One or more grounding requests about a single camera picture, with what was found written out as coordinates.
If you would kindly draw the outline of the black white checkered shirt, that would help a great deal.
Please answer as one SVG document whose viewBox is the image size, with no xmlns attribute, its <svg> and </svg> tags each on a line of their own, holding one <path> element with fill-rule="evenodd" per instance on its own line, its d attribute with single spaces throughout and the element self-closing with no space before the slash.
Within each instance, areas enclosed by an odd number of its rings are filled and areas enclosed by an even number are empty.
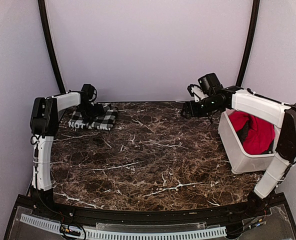
<svg viewBox="0 0 296 240">
<path fill-rule="evenodd" d="M 118 108 L 113 107 L 111 103 L 102 104 L 104 115 L 97 116 L 92 123 L 85 122 L 80 111 L 75 110 L 68 121 L 68 127 L 82 130 L 105 130 L 110 131 L 118 117 Z"/>
</svg>

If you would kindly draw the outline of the red garment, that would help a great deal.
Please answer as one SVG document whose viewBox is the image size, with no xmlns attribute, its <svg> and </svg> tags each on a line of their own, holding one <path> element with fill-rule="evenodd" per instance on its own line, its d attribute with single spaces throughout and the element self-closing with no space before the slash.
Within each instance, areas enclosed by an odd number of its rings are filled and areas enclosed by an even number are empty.
<svg viewBox="0 0 296 240">
<path fill-rule="evenodd" d="M 242 111 L 234 111 L 228 117 L 247 154 L 273 153 L 276 136 L 273 124 Z"/>
</svg>

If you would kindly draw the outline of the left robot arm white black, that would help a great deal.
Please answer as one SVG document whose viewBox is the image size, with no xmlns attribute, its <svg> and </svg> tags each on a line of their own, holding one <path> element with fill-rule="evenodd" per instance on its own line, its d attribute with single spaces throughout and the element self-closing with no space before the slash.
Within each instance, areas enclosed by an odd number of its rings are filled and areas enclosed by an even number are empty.
<svg viewBox="0 0 296 240">
<path fill-rule="evenodd" d="M 53 203 L 51 182 L 51 150 L 58 132 L 60 120 L 66 109 L 77 107 L 81 118 L 91 123 L 104 114 L 104 109 L 95 103 L 97 90 L 91 84 L 84 84 L 80 91 L 68 91 L 49 97 L 37 97 L 34 100 L 30 118 L 33 145 L 33 177 L 31 195 L 40 197 L 39 210 L 48 218 L 55 218 L 59 213 Z"/>
</svg>

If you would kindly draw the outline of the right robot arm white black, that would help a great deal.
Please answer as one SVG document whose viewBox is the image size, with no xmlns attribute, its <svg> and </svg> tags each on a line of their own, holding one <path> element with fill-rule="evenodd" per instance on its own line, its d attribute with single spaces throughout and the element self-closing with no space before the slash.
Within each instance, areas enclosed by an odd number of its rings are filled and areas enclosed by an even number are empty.
<svg viewBox="0 0 296 240">
<path fill-rule="evenodd" d="M 296 103 L 287 104 L 238 86 L 187 87 L 191 96 L 181 115 L 210 117 L 220 112 L 218 133 L 234 174 L 262 171 L 243 213 L 254 217 L 296 164 Z"/>
</svg>

